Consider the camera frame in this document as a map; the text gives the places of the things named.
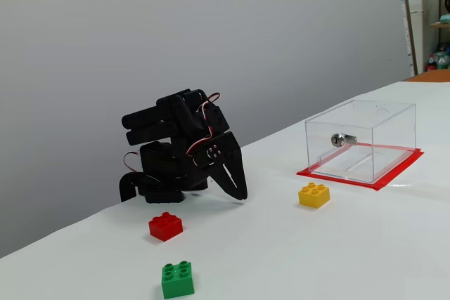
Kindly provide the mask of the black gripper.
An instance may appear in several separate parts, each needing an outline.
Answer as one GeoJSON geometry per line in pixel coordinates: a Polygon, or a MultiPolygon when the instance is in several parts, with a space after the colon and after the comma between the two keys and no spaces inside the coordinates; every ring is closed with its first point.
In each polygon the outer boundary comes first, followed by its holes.
{"type": "Polygon", "coordinates": [[[211,177],[226,194],[236,200],[246,200],[248,190],[240,146],[229,131],[220,107],[207,105],[203,112],[209,138],[193,159],[200,171],[211,177]]]}

